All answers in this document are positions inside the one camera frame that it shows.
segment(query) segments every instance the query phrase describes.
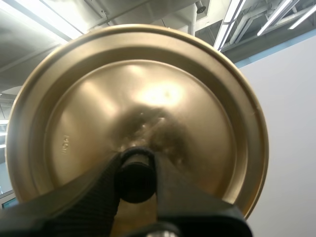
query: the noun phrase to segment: fluorescent light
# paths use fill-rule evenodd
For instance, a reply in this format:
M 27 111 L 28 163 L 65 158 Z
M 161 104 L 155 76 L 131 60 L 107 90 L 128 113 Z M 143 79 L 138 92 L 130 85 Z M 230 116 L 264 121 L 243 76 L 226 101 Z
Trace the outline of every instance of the fluorescent light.
M 306 12 L 300 19 L 298 19 L 289 30 L 293 30 L 295 27 L 297 27 L 299 24 L 301 24 L 303 21 L 305 21 L 307 18 L 309 18 L 314 12 L 316 11 L 316 5 L 313 6 L 308 12 Z
M 0 125 L 8 124 L 9 120 L 7 119 L 0 119 Z
M 235 15 L 235 18 L 236 19 L 244 5 L 244 3 L 246 2 L 246 0 L 232 0 L 229 7 L 228 7 L 228 10 L 226 12 L 226 15 L 225 15 L 225 18 L 224 18 L 224 22 L 225 23 L 229 23 L 233 20 L 233 16 L 236 12 L 236 15 Z
M 231 0 L 213 46 L 215 49 L 218 50 L 224 45 L 229 32 L 232 30 L 235 23 L 234 20 L 239 15 L 245 2 L 246 0 Z
M 228 37 L 228 35 L 229 35 L 229 32 L 232 30 L 233 26 L 234 26 L 234 24 L 232 23 L 231 26 L 230 26 L 229 29 L 228 29 L 228 33 L 226 34 L 226 36 L 225 36 L 225 38 L 224 38 L 224 40 L 223 40 L 222 45 L 221 45 L 220 48 L 222 48 L 222 47 L 224 46 L 224 44 L 225 44 L 225 42 L 226 42 L 226 40 L 227 40 L 227 37 Z
M 217 34 L 217 37 L 213 46 L 215 49 L 220 48 L 222 39 L 224 38 L 227 29 L 228 29 L 228 25 L 221 25 L 221 28 L 219 29 L 219 32 Z
M 52 39 L 58 41 L 61 44 L 67 43 L 66 40 L 62 39 L 58 35 L 54 34 L 52 31 L 48 30 L 41 24 L 27 17 L 22 12 L 18 11 L 17 9 L 3 2 L 2 0 L 0 0 L 0 10 L 3 10 L 8 15 L 15 17 L 16 19 L 19 20 L 20 23 L 26 25 L 27 27 L 30 27 L 36 31 L 45 33 L 47 36 L 51 37 Z
M 39 0 L 16 0 L 36 16 L 55 27 L 71 39 L 82 36 L 82 33 Z
M 259 30 L 259 32 L 257 33 L 257 36 L 260 36 L 266 30 L 266 28 L 268 28 L 274 22 L 274 20 L 284 11 L 284 9 L 286 9 L 286 7 L 291 2 L 292 2 L 292 0 L 285 0 L 285 1 L 281 2 L 279 8 L 272 14 L 272 16 L 268 19 L 268 21 L 261 28 L 261 30 Z

